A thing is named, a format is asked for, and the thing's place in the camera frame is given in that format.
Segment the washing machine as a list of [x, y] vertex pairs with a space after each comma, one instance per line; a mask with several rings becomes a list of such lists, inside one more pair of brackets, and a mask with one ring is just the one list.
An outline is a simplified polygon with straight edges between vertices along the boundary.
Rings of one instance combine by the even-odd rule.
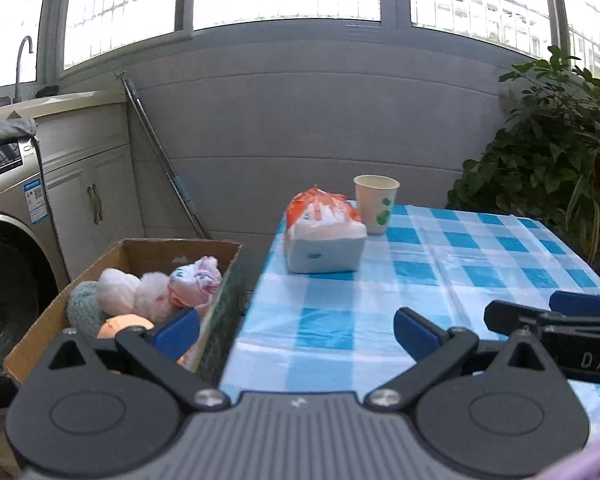
[[31, 119], [0, 120], [0, 426], [17, 392], [4, 361], [69, 283], [35, 133]]

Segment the white fluffy soft ball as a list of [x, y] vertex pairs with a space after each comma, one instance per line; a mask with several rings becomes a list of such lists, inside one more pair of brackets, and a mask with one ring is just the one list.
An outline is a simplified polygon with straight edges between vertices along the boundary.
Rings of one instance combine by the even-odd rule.
[[103, 270], [97, 281], [99, 307], [109, 316], [131, 314], [139, 284], [140, 279], [133, 274], [114, 268]]

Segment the teal knitted soft item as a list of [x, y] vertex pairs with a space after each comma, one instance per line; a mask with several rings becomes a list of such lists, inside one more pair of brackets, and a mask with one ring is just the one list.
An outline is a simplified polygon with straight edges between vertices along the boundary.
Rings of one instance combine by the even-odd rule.
[[84, 281], [70, 292], [66, 315], [69, 325], [85, 336], [96, 338], [109, 315], [99, 307], [97, 282]]

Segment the tissue pack orange white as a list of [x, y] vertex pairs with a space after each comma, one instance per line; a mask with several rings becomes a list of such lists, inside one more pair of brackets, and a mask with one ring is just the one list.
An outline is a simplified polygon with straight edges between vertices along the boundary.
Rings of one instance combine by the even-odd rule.
[[284, 253], [289, 272], [356, 272], [367, 240], [358, 211], [341, 195], [314, 186], [285, 210]]

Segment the white cabinet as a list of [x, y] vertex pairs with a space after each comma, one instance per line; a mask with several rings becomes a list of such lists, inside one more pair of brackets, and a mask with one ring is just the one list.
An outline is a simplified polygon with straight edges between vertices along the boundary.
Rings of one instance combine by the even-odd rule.
[[121, 91], [90, 91], [0, 107], [38, 125], [42, 168], [70, 278], [124, 238], [145, 235]]

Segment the grey mop pole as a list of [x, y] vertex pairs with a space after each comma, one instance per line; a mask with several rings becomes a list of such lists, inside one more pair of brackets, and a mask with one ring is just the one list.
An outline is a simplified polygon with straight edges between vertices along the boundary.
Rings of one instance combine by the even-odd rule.
[[209, 230], [204, 225], [200, 214], [198, 214], [196, 211], [194, 201], [187, 193], [186, 187], [180, 175], [175, 171], [171, 159], [168, 154], [166, 154], [166, 150], [164, 149], [158, 134], [156, 133], [156, 130], [146, 113], [145, 107], [143, 106], [140, 96], [135, 88], [135, 84], [133, 84], [133, 81], [125, 75], [124, 70], [118, 70], [114, 73], [114, 76], [118, 81], [121, 82], [124, 92], [132, 105], [132, 109], [140, 121], [140, 125], [142, 126], [152, 149], [156, 153], [160, 167], [162, 168], [163, 173], [166, 175], [166, 178], [169, 180], [171, 188], [178, 198], [178, 202], [182, 206], [189, 223], [192, 225], [199, 237], [205, 238], [206, 240], [211, 240], [212, 236]]

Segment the orange plush toy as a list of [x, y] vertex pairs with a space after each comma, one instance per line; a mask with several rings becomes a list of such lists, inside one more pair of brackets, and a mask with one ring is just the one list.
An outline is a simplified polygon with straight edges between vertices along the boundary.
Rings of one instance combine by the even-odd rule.
[[97, 338], [114, 339], [117, 333], [132, 327], [139, 327], [152, 348], [181, 367], [187, 366], [187, 352], [196, 344], [200, 333], [199, 318], [194, 312], [174, 313], [155, 323], [136, 314], [126, 314], [107, 318]]

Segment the blue white checkered tablecloth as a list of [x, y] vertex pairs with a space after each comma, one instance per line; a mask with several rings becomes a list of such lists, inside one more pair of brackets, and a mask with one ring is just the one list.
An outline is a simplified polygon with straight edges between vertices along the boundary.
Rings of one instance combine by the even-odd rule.
[[398, 205], [353, 273], [291, 273], [276, 236], [221, 387], [365, 394], [412, 364], [393, 335], [398, 309], [489, 338], [489, 302], [546, 308], [558, 290], [600, 295], [600, 277], [530, 219]]

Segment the pink fluffy soft item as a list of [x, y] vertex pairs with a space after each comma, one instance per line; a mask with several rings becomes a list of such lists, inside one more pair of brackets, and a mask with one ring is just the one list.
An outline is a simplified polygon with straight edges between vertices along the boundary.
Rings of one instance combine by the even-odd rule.
[[169, 283], [166, 274], [145, 273], [135, 292], [133, 313], [154, 323], [171, 315], [175, 307], [170, 300]]

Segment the green potted plant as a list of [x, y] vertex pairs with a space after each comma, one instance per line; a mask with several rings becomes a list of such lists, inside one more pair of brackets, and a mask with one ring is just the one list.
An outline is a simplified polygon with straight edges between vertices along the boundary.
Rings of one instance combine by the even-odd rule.
[[548, 53], [501, 75], [513, 108], [446, 206], [539, 220], [600, 274], [600, 78], [560, 47]]

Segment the white patterned cloth bundle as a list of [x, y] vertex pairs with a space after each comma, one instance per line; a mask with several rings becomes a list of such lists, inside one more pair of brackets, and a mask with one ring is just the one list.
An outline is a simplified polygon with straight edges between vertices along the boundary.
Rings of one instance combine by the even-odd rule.
[[179, 308], [192, 308], [203, 318], [220, 289], [222, 273], [218, 260], [204, 256], [194, 263], [179, 266], [169, 276], [169, 300]]

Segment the cardboard box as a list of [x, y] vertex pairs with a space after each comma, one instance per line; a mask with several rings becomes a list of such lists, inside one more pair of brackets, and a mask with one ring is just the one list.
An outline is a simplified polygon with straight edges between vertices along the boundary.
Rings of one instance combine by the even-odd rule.
[[111, 335], [124, 318], [158, 324], [169, 313], [196, 314], [197, 341], [175, 361], [219, 385], [232, 348], [246, 286], [242, 244], [193, 238], [126, 238], [67, 285], [4, 361], [7, 376], [22, 385], [62, 330]]

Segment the paper cup green print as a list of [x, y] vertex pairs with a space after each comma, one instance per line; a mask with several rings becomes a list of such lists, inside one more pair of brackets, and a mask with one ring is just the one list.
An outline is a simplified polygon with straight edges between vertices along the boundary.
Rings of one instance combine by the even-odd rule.
[[378, 174], [360, 174], [353, 182], [356, 208], [366, 226], [367, 234], [385, 234], [400, 182]]

